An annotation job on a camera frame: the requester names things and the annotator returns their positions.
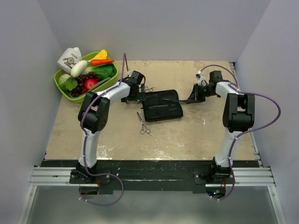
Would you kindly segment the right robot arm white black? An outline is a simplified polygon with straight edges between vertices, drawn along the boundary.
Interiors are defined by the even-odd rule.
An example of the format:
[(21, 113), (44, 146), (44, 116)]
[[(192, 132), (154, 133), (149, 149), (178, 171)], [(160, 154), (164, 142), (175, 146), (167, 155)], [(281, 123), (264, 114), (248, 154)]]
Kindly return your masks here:
[(208, 170), (199, 174), (205, 181), (219, 183), (230, 177), (239, 142), (255, 122), (255, 96), (241, 93), (236, 85), (223, 79), (221, 71), (210, 72), (209, 79), (199, 71), (196, 78), (198, 83), (193, 86), (187, 104), (201, 103), (211, 96), (225, 100), (222, 116), (225, 132), (221, 148)]

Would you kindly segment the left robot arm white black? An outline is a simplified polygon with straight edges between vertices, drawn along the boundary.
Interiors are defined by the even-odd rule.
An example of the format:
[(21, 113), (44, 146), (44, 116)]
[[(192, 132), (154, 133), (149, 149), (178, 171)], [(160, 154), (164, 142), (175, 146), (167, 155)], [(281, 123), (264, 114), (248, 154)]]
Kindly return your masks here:
[(144, 90), (145, 76), (133, 71), (126, 78), (106, 90), (86, 95), (78, 114), (83, 134), (82, 149), (72, 175), (86, 183), (96, 180), (97, 144), (101, 131), (107, 124), (110, 106), (118, 100), (136, 100)]

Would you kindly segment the black comb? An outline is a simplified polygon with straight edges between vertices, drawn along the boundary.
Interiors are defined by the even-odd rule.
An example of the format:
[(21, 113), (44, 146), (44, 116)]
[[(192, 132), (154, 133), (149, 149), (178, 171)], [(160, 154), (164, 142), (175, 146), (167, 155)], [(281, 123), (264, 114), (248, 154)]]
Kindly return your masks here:
[(178, 103), (186, 103), (186, 101), (187, 101), (187, 100), (168, 99), (168, 98), (163, 98), (162, 100), (169, 101), (169, 102), (178, 102)]

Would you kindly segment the black zip tool case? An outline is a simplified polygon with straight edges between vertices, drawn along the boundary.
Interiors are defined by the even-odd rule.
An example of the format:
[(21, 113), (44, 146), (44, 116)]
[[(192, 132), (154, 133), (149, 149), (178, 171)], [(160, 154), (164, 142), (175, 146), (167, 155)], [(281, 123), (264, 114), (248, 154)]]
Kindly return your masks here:
[(142, 106), (144, 117), (147, 122), (155, 122), (183, 117), (183, 110), (178, 102), (169, 102), (163, 98), (178, 99), (176, 90), (153, 91), (152, 97), (145, 101)]

